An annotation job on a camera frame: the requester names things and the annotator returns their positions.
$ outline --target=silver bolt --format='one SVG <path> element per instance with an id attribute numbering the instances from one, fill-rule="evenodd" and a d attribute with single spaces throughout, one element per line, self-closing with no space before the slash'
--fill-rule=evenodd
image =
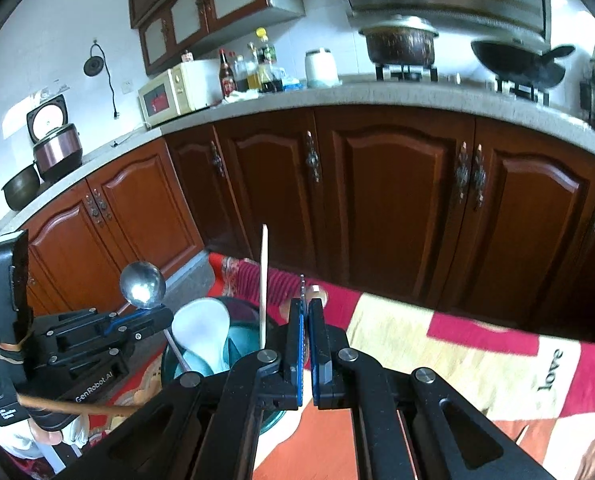
<path id="1" fill-rule="evenodd" d="M 264 349 L 258 352 L 258 361 L 263 363 L 273 363 L 278 358 L 278 353 L 274 350 Z"/>
<path id="2" fill-rule="evenodd" d="M 420 383 L 431 384 L 435 380 L 435 372 L 430 368 L 418 368 L 415 370 L 415 378 Z"/>
<path id="3" fill-rule="evenodd" d="M 186 372 L 180 376 L 180 384 L 185 388 L 195 388 L 200 384 L 200 374 L 197 372 Z"/>
<path id="4" fill-rule="evenodd" d="M 351 363 L 359 357 L 359 354 L 357 353 L 357 350 L 354 348 L 343 348 L 338 352 L 338 357 L 342 361 Z"/>

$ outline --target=rice cooker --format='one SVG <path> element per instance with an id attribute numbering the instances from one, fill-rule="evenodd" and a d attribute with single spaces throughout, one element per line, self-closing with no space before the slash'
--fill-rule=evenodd
<path id="1" fill-rule="evenodd" d="M 78 130 L 68 122 L 64 96 L 41 104 L 26 116 L 33 141 L 33 159 L 45 182 L 55 184 L 82 166 L 82 144 Z"/>

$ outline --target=granite countertop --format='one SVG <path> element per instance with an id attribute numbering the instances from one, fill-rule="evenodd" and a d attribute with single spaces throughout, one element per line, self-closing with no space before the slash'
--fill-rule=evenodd
<path id="1" fill-rule="evenodd" d="M 281 92 L 257 99 L 219 105 L 190 114 L 151 130 L 137 130 L 84 155 L 82 166 L 49 187 L 19 213 L 0 221 L 0 233 L 19 229 L 31 216 L 79 180 L 115 158 L 158 137 L 223 119 L 259 112 L 325 105 L 383 104 L 454 110 L 491 117 L 558 137 L 595 155 L 595 130 L 566 113 L 507 94 L 450 84 L 420 82 L 362 82 L 327 89 Z"/>

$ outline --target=wooden stick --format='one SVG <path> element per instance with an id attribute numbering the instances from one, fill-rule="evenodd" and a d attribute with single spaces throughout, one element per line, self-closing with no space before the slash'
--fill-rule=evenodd
<path id="1" fill-rule="evenodd" d="M 26 408 L 39 408 L 56 413 L 70 415 L 110 415 L 130 416 L 139 410 L 143 404 L 135 406 L 105 406 L 103 404 L 80 404 L 79 402 L 66 402 L 65 400 L 49 400 L 40 397 L 31 397 L 18 394 L 18 402 Z"/>
<path id="2" fill-rule="evenodd" d="M 260 250 L 260 348 L 266 345 L 266 292 L 269 275 L 269 229 L 262 224 L 262 248 Z"/>

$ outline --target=white container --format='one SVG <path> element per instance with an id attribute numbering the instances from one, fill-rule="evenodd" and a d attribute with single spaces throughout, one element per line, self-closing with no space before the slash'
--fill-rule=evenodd
<path id="1" fill-rule="evenodd" d="M 309 88 L 327 88 L 337 86 L 340 80 L 337 74 L 335 58 L 328 48 L 309 50 L 305 57 L 306 86 Z"/>

